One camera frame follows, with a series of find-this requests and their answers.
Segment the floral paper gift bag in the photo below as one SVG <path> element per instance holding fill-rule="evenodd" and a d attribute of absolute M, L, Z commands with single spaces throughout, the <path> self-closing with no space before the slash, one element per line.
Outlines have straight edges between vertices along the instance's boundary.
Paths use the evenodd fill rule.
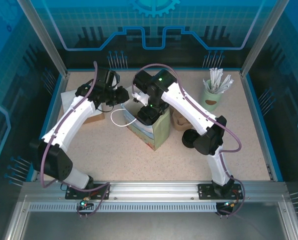
<path fill-rule="evenodd" d="M 110 114 L 110 119 L 114 125 L 121 128 L 128 128 L 152 150 L 157 150 L 169 137 L 170 134 L 170 109 L 152 124 L 144 125 L 136 119 L 143 104 L 127 101 L 120 105 L 121 109 L 116 109 Z"/>

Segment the brown pulp cup carrier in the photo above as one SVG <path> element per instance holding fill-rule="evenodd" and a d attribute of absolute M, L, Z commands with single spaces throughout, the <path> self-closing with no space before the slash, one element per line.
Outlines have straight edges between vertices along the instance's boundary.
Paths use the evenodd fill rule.
<path fill-rule="evenodd" d="M 172 112 L 171 121 L 175 130 L 182 132 L 192 128 L 189 121 L 175 109 Z"/>

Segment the white paper napkin stack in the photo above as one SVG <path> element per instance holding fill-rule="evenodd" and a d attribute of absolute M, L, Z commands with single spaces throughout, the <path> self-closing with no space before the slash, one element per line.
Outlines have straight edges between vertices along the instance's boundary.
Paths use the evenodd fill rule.
<path fill-rule="evenodd" d="M 61 93 L 63 112 L 66 112 L 69 109 L 69 107 L 71 106 L 73 99 L 75 98 L 76 91 L 77 90 L 75 89 L 75 90 L 66 91 L 66 92 Z M 93 116 L 102 114 L 101 110 L 102 110 L 102 105 L 100 105 L 99 108 L 96 110 L 96 112 L 93 113 L 91 116 L 93 117 Z"/>

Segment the stack of black lids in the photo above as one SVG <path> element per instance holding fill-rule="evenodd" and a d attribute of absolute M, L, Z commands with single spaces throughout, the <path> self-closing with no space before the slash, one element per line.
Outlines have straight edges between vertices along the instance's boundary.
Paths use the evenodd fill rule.
<path fill-rule="evenodd" d="M 194 148 L 194 141 L 198 138 L 199 134 L 194 129 L 187 129 L 182 135 L 182 143 L 187 148 Z"/>

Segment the green straw holder cup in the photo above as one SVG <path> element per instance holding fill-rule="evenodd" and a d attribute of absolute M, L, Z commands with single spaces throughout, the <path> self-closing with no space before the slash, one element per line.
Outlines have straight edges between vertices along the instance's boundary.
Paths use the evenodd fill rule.
<path fill-rule="evenodd" d="M 203 88 L 201 93 L 200 105 L 209 112 L 214 111 L 219 105 L 223 93 L 214 94 Z"/>

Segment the grey metal front panel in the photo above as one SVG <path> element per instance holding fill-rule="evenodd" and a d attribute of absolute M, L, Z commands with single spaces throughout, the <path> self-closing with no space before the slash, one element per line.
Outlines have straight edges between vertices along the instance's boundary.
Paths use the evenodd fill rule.
<path fill-rule="evenodd" d="M 247 203 L 235 216 L 211 212 L 30 211 L 21 204 L 2 240 L 298 240 L 289 202 Z"/>

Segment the aluminium mounting rail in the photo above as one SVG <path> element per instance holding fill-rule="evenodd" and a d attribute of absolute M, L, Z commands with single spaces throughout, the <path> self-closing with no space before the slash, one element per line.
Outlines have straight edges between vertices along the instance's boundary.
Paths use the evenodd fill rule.
<path fill-rule="evenodd" d="M 199 201 L 198 184 L 207 181 L 114 181 L 109 190 L 110 202 L 197 202 Z M 290 196 L 284 182 L 243 181 L 245 201 L 283 202 Z M 19 194 L 21 202 L 63 202 L 65 192 L 59 183 L 42 188 L 38 182 L 26 182 Z"/>

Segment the aluminium frame post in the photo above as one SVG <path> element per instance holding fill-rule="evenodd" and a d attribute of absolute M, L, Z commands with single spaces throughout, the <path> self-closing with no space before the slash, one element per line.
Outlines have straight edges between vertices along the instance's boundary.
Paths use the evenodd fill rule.
<path fill-rule="evenodd" d="M 50 59 L 63 77 L 67 77 L 67 68 L 62 61 L 50 35 L 30 0 L 17 0 L 25 16 L 33 27 Z"/>
<path fill-rule="evenodd" d="M 240 76 L 245 78 L 280 18 L 283 0 L 259 0 L 259 7 L 243 41 Z"/>

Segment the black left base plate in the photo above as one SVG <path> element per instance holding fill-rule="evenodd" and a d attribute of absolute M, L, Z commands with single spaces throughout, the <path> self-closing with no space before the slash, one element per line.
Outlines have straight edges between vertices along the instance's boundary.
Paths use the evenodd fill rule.
<path fill-rule="evenodd" d="M 71 187 L 67 187 L 66 193 L 65 193 L 65 199 L 82 200 L 83 198 L 89 197 L 91 200 L 101 200 L 101 198 L 103 197 L 103 194 L 105 194 L 104 199 L 107 200 L 109 198 L 109 189 L 107 190 L 107 192 L 105 192 L 105 189 L 106 189 L 106 186 L 92 192 L 81 192 Z"/>

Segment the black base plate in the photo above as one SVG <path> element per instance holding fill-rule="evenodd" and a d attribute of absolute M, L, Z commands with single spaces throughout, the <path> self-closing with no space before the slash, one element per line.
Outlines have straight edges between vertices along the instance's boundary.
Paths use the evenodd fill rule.
<path fill-rule="evenodd" d="M 212 183 L 198 184 L 198 195 L 200 200 L 241 200 L 244 197 L 238 183 L 230 187 L 220 187 Z"/>
<path fill-rule="evenodd" d="M 81 192 L 71 187 L 67 187 L 66 193 L 65 193 L 65 199 L 82 200 L 83 198 L 89 197 L 91 200 L 101 200 L 101 198 L 103 197 L 103 194 L 105 194 L 104 199 L 107 200 L 109 198 L 109 189 L 107 190 L 107 192 L 105 192 L 105 189 L 106 189 L 106 186 L 92 192 Z"/>

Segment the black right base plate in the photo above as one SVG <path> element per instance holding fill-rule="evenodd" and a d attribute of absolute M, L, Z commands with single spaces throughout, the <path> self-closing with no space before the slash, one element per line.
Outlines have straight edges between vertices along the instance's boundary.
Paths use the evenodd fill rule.
<path fill-rule="evenodd" d="M 198 184 L 198 195 L 200 200 L 241 200 L 244 197 L 238 183 L 230 187 L 220 187 L 212 183 Z"/>

